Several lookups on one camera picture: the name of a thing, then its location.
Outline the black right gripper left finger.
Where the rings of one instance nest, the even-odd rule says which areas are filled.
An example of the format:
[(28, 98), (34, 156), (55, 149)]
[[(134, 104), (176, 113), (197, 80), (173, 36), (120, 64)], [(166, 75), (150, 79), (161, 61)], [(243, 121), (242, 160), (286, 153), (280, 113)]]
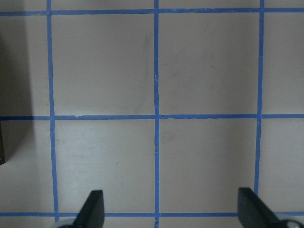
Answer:
[(90, 192), (78, 216), (74, 221), (75, 228), (102, 228), (105, 222), (105, 207), (102, 190)]

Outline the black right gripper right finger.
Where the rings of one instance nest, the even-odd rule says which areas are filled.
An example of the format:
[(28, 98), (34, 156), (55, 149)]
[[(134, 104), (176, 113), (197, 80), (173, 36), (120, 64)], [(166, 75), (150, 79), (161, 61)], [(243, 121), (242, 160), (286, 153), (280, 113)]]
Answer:
[(239, 188), (237, 217), (244, 228), (280, 228), (279, 218), (250, 189)]

